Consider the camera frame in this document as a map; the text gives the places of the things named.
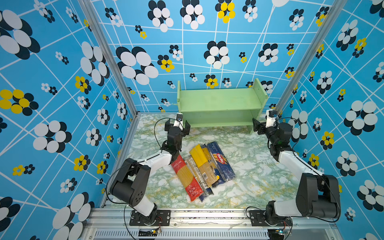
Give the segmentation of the red spaghetti bag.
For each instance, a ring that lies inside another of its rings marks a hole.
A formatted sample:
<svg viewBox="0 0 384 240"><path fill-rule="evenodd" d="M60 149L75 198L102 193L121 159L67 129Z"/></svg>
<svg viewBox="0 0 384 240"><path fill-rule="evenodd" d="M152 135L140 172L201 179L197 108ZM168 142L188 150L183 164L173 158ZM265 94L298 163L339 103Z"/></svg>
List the red spaghetti bag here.
<svg viewBox="0 0 384 240"><path fill-rule="evenodd" d="M176 175L181 181L184 189L186 190L191 202L199 198L203 194L203 189L197 182L196 178L188 168L184 159L179 155L176 160L171 163Z"/></svg>

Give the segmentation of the yellow top spaghetti bag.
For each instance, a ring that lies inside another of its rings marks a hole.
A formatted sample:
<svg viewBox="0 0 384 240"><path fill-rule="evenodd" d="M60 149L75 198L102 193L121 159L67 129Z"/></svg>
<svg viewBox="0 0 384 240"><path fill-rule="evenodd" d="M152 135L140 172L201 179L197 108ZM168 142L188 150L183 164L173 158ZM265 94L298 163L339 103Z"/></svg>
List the yellow top spaghetti bag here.
<svg viewBox="0 0 384 240"><path fill-rule="evenodd" d="M193 149L191 149L190 154L197 168L199 169L203 180L206 182L207 186L211 188L212 185L219 180L219 177L215 174L215 170L209 163L208 158L205 152L203 151L203 148L201 147L201 145L197 145Z"/></svg>

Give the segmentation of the clear white-label spaghetti bag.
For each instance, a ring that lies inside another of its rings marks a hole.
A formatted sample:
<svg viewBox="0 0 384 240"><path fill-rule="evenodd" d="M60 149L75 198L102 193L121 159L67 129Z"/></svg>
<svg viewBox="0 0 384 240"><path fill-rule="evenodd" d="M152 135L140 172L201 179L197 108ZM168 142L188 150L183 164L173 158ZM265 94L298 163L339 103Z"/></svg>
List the clear white-label spaghetti bag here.
<svg viewBox="0 0 384 240"><path fill-rule="evenodd" d="M186 164L192 174L194 175L195 179L197 180L199 186L202 188L203 193L199 196L199 199L201 202L203 202L207 197L210 195L213 195L213 191L211 187L209 187L206 183L206 180L204 179L203 175L201 174L199 168L197 167L195 161L192 157L190 157L188 160L186 160Z"/></svg>

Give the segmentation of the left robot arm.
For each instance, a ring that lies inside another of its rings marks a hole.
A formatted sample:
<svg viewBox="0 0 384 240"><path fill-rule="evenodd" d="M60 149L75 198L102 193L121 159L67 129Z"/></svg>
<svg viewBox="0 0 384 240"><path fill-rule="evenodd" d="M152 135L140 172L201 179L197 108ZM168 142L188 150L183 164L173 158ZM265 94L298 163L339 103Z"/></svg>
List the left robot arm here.
<svg viewBox="0 0 384 240"><path fill-rule="evenodd" d="M107 184L107 194L133 208L146 224L152 224L157 217L158 206L146 196L150 176L157 170L175 162L182 150L183 137L190 133L191 125L178 113L175 118L167 118L165 131L167 140L158 153L143 160L126 159L117 169L112 182Z"/></svg>

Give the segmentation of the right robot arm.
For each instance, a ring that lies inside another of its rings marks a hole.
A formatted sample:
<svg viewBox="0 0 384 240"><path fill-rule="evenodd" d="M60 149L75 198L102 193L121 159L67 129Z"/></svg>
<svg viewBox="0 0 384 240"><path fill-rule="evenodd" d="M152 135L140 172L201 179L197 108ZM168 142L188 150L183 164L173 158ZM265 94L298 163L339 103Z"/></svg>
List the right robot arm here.
<svg viewBox="0 0 384 240"><path fill-rule="evenodd" d="M315 218L335 223L341 216L339 182L304 162L290 146L293 127L267 117L265 122L253 119L253 129L267 137L271 156L295 175L299 187L294 199L270 201L264 213L265 221L273 226L291 217Z"/></svg>

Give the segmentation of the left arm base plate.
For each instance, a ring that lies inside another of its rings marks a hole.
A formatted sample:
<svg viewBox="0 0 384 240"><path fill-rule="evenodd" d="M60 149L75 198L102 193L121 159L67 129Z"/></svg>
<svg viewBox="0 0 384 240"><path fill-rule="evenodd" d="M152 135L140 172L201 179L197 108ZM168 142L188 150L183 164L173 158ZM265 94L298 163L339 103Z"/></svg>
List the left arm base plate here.
<svg viewBox="0 0 384 240"><path fill-rule="evenodd" d="M171 220L170 210L155 210L149 216L144 216L138 211L131 211L130 226L139 227L154 227L154 226L169 226Z"/></svg>

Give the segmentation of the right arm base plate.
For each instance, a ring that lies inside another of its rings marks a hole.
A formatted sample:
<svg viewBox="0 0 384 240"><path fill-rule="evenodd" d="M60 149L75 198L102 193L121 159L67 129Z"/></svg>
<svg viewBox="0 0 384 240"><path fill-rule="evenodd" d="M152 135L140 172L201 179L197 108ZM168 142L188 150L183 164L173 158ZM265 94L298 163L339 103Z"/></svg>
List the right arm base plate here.
<svg viewBox="0 0 384 240"><path fill-rule="evenodd" d="M293 222L289 217L268 216L266 211L247 210L247 216L253 227L291 227Z"/></svg>

